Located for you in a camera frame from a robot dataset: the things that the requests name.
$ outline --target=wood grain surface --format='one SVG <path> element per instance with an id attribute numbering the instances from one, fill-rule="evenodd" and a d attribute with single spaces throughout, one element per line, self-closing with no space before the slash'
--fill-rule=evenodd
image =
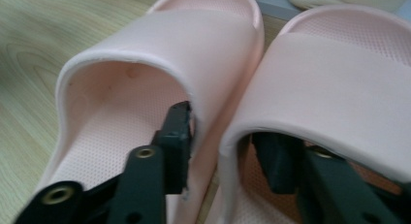
<path id="1" fill-rule="evenodd" d="M 56 142 L 54 87 L 63 64 L 156 0 L 0 0 L 0 223 L 12 223 Z M 284 21 L 264 17 L 266 45 Z M 215 177 L 199 223 L 206 217 Z"/>

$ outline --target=wooden floor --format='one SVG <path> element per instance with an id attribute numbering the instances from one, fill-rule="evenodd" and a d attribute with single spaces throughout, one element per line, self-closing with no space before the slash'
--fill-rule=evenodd
<path id="1" fill-rule="evenodd" d="M 13 222 L 53 151 L 54 87 L 63 64 L 155 1 L 0 0 L 0 223 Z M 265 16 L 266 45 L 284 23 Z"/>

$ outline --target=slide sandal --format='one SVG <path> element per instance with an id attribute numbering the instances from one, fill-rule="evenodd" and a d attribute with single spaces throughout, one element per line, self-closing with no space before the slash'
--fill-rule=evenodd
<path id="1" fill-rule="evenodd" d="M 195 126 L 188 189 L 168 196 L 167 218 L 194 223 L 219 137 L 263 50 L 254 0 L 159 0 L 62 69 L 59 139 L 37 190 L 61 180 L 87 190 L 120 174 L 129 151 L 150 144 L 169 107 L 188 100 Z"/>
<path id="2" fill-rule="evenodd" d="M 383 186 L 411 182 L 410 55 L 410 24 L 383 11 L 330 5 L 290 20 L 224 134 L 206 223 L 301 222 L 295 195 L 270 192 L 255 133 L 319 145 Z"/>

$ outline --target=wooden table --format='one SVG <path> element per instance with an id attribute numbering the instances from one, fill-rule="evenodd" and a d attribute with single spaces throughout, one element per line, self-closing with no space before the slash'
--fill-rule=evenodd
<path id="1" fill-rule="evenodd" d="M 53 151 L 54 87 L 63 64 L 155 1 L 0 0 L 0 223 L 11 223 L 26 204 Z M 284 23 L 265 16 L 266 45 Z"/>

